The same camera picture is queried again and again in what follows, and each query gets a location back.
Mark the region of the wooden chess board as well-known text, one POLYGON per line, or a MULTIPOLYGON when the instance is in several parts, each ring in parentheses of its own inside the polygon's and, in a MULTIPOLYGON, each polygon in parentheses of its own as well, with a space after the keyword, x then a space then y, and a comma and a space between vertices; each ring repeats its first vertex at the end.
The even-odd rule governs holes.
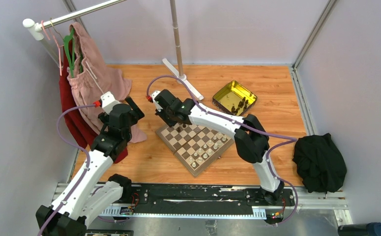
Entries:
POLYGON ((155 131, 174 156, 194 177, 200 175, 234 144, 226 134, 201 125, 164 125, 155 131))

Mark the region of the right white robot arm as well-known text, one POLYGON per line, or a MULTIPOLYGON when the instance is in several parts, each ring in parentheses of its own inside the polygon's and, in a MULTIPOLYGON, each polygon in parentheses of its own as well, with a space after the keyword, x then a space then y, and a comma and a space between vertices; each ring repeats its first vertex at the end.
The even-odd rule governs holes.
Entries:
POLYGON ((252 164, 260 180, 259 198, 268 205, 282 199, 284 182, 279 179, 269 157, 269 137, 258 118, 228 115, 187 98, 181 101, 169 90, 147 95, 156 107, 156 115, 167 125, 201 125, 229 136, 234 140, 239 157, 252 164))

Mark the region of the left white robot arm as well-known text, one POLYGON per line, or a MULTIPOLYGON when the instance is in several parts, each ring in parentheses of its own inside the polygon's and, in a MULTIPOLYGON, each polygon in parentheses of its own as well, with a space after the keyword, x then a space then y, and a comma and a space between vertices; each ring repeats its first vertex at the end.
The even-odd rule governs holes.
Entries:
POLYGON ((127 203, 132 198, 131 180, 115 174, 92 194, 101 176, 127 149, 132 139, 131 127, 145 115, 131 97, 122 103, 107 92, 92 107, 104 111, 98 116, 103 122, 100 134, 90 150, 84 148, 86 161, 50 206, 36 212, 40 236, 83 236, 89 225, 115 201, 127 203))

